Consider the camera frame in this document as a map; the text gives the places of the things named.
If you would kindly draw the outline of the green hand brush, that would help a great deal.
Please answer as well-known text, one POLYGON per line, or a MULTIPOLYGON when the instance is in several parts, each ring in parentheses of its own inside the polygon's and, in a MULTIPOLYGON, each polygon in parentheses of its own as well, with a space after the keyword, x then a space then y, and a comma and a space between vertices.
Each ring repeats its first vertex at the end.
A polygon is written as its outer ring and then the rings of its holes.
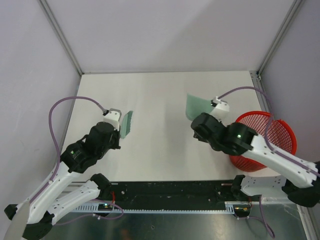
POLYGON ((130 133, 131 131, 131 124, 132 124, 132 117, 133 117, 133 111, 130 110, 128 111, 121 122, 120 125, 120 138, 121 139, 125 139, 127 137, 127 135, 130 133))

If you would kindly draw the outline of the green dustpan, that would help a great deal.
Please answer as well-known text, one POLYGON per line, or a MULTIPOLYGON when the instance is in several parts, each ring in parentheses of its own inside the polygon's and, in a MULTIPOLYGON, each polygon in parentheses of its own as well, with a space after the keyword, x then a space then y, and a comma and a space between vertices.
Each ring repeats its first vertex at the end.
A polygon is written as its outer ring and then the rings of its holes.
POLYGON ((201 113, 209 114, 212 110, 213 107, 209 99, 203 99, 189 93, 187 94, 185 115, 188 120, 193 121, 201 113))

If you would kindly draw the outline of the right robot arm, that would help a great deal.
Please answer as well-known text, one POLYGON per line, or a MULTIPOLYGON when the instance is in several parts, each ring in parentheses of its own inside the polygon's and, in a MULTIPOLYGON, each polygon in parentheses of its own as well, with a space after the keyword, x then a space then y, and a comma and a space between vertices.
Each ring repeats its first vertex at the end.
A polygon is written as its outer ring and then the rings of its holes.
POLYGON ((231 196, 287 197, 291 202, 312 208, 320 202, 320 165, 302 160, 269 143, 252 128, 234 122, 224 126, 208 113, 201 113, 190 125, 194 138, 208 143, 217 152, 252 159, 277 172, 275 177, 237 175, 230 188, 231 196))

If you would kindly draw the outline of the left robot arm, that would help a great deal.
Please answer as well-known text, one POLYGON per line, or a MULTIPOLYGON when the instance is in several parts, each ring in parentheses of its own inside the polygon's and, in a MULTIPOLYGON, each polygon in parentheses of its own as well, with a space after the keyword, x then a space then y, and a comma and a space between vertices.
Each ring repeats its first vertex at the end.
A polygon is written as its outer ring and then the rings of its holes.
POLYGON ((60 156, 52 175, 24 202, 8 205, 4 212, 11 224, 6 240, 40 240, 57 222, 78 206, 106 201, 111 183, 101 173, 94 174, 78 189, 60 197, 63 190, 95 165, 108 150, 120 148, 120 123, 98 122, 82 139, 70 144, 60 156))

